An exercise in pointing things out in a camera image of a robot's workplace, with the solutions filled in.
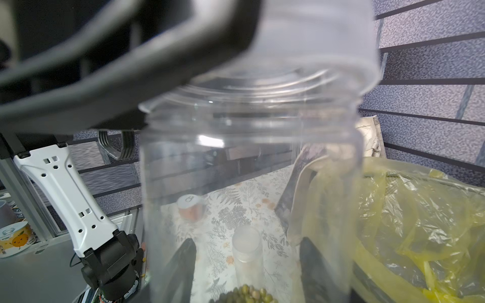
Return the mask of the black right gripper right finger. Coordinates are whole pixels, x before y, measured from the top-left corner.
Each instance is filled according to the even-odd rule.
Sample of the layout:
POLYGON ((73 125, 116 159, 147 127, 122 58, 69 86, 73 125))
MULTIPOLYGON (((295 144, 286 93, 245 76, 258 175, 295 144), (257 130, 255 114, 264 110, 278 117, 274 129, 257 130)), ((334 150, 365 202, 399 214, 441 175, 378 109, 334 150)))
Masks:
POLYGON ((300 243, 301 282, 305 302, 364 302, 355 290, 341 290, 327 270, 327 262, 310 239, 300 243))

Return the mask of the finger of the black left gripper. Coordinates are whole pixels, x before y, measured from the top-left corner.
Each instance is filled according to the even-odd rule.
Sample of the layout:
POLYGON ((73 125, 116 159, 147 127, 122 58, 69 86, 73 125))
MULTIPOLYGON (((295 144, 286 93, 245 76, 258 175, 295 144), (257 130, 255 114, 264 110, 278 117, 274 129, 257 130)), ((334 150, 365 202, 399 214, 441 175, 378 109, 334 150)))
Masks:
POLYGON ((1 131, 130 129, 121 116, 242 54, 261 1, 3 1, 1 131))

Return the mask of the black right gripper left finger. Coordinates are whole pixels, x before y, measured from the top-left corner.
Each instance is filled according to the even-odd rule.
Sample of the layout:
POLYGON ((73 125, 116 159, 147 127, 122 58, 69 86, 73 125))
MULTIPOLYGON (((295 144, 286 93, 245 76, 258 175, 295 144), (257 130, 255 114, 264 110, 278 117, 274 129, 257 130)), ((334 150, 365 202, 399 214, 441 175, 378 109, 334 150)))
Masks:
POLYGON ((149 269, 149 282, 140 290, 140 302, 190 302, 197 246, 186 239, 161 269, 149 269))

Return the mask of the yellow plastic trash bag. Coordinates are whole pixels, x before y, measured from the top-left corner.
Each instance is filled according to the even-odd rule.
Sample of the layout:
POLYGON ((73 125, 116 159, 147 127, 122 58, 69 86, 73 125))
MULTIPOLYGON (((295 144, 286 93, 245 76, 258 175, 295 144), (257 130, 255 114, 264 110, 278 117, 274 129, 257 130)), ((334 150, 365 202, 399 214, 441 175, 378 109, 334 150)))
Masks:
POLYGON ((313 176, 299 215, 337 286, 364 302, 483 302, 484 189, 444 172, 366 157, 356 231, 341 234, 349 187, 313 176))

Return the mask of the small clear bean jar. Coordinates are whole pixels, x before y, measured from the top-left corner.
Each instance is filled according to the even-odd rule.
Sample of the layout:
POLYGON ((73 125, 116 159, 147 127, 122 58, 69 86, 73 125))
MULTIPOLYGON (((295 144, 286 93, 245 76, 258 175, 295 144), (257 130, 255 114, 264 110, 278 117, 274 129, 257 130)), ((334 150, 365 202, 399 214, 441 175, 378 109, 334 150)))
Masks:
POLYGON ((342 182, 346 212, 341 234, 354 233, 362 136, 355 128, 359 97, 305 97, 296 102, 211 102, 184 87, 143 106, 140 178, 147 223, 149 269, 161 269, 186 239, 197 246, 190 302, 304 302, 297 239, 299 215, 283 231, 275 208, 301 148, 309 143, 356 147, 357 168, 342 182), (197 222, 176 202, 205 199, 197 222), (263 241, 264 286, 237 282, 232 236, 256 228, 263 241))

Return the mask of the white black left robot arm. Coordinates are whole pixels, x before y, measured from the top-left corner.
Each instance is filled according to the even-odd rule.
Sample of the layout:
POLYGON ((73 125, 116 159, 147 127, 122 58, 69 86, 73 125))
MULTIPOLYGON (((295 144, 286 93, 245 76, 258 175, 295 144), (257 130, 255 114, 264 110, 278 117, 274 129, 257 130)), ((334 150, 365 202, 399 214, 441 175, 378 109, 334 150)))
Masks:
POLYGON ((58 140, 119 130, 122 155, 136 108, 243 53, 261 1, 2 1, 1 143, 67 228, 92 287, 121 299, 140 255, 98 206, 58 140))

